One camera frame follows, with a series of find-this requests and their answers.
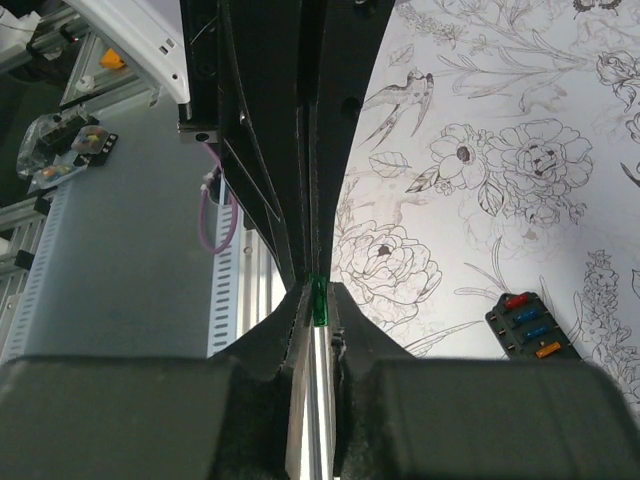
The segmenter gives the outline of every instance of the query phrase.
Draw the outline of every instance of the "green object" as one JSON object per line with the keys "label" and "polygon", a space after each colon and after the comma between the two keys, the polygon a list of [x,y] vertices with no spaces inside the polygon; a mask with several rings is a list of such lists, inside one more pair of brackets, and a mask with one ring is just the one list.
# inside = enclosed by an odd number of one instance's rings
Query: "green object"
{"label": "green object", "polygon": [[313,304],[313,326],[329,325],[327,308],[327,279],[321,275],[311,274],[311,300]]}

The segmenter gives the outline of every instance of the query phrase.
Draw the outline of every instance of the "purple cable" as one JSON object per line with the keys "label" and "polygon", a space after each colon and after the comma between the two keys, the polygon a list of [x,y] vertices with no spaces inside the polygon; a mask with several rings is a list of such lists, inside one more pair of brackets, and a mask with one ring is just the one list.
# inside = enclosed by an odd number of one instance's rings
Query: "purple cable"
{"label": "purple cable", "polygon": [[[215,150],[213,150],[211,145],[209,145],[208,143],[203,143],[202,146],[209,153],[209,155],[211,155],[211,158],[213,158],[213,161],[216,164],[214,171],[219,169],[220,173],[224,173],[222,170],[222,162],[220,161],[220,157],[218,157],[218,154],[215,152]],[[218,245],[217,247],[211,245],[207,238],[207,232],[205,231],[205,225],[206,225],[205,207],[207,203],[209,203],[208,200],[209,200],[210,183],[211,182],[207,182],[207,188],[202,192],[202,198],[200,198],[200,217],[198,221],[198,234],[200,237],[200,243],[202,244],[202,247],[207,252],[213,255],[217,255],[219,253],[222,253],[229,245],[231,245],[231,240],[233,240],[233,236],[236,233],[236,227],[238,225],[238,202],[236,200],[236,197],[234,197],[233,194],[231,193],[229,195],[229,198],[231,200],[231,226],[229,227],[229,232],[227,233],[227,236],[224,238],[224,240],[220,245]]]}

